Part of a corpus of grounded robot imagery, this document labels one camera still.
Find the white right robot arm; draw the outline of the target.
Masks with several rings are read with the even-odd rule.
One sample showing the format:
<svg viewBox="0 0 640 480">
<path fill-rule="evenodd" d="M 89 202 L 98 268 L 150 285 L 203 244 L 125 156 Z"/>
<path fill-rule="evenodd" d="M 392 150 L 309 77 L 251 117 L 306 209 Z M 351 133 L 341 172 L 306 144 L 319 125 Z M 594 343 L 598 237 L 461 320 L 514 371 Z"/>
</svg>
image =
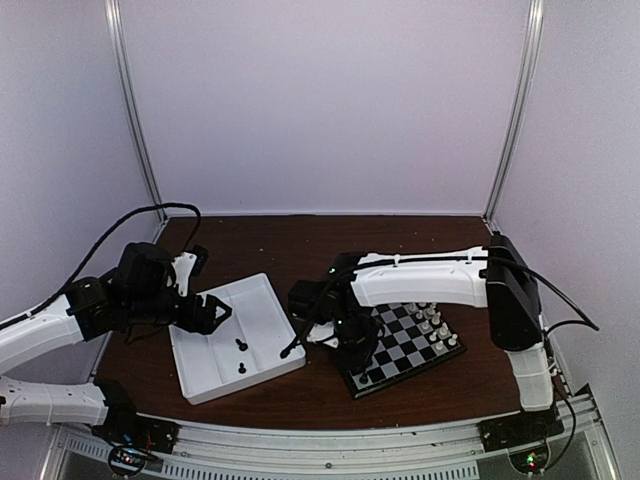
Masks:
<svg viewBox="0 0 640 480">
<path fill-rule="evenodd" d="M 440 304 L 486 310 L 491 341 L 507 355 L 518 388 L 513 433 L 535 440 L 555 406 L 538 284 L 503 235 L 456 252 L 338 255 L 321 280 L 290 289 L 289 313 L 304 325 L 280 356 L 303 342 L 323 345 L 362 397 L 464 351 Z"/>
</svg>

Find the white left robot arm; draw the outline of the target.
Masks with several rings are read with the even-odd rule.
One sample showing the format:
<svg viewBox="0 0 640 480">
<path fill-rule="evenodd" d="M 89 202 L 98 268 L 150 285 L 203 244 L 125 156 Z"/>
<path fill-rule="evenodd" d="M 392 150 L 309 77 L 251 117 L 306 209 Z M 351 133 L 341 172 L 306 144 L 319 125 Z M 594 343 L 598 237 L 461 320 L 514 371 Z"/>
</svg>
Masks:
<svg viewBox="0 0 640 480">
<path fill-rule="evenodd" d="M 190 288 L 208 252 L 195 246 L 177 256 L 151 243 L 130 243 L 107 273 L 73 279 L 41 305 L 1 323 L 1 422 L 80 423 L 133 444 L 146 428 L 134 402 L 116 381 L 82 383 L 53 371 L 24 381 L 27 365 L 111 332 L 136 341 L 133 331 L 173 326 L 213 333 L 232 313 L 212 295 Z"/>
</svg>

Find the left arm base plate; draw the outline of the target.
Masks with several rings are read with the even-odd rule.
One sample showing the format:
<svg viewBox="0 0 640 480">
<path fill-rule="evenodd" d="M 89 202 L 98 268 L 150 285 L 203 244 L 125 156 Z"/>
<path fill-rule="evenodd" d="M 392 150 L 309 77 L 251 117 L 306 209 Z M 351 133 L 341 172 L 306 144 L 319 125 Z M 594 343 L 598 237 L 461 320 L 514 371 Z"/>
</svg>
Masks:
<svg viewBox="0 0 640 480">
<path fill-rule="evenodd" d="M 147 453 L 171 454 L 180 427 L 175 422 L 136 416 L 132 423 L 92 426 L 91 430 L 110 444 L 134 447 Z"/>
</svg>

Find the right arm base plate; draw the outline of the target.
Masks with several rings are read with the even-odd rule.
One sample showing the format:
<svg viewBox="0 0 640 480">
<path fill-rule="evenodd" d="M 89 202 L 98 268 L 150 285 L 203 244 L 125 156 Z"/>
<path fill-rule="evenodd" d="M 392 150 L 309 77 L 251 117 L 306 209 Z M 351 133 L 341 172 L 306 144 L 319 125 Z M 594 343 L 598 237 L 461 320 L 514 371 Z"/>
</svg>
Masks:
<svg viewBox="0 0 640 480">
<path fill-rule="evenodd" d="M 551 411 L 519 412 L 478 424 L 485 452 L 511 449 L 564 432 L 563 422 Z"/>
</svg>

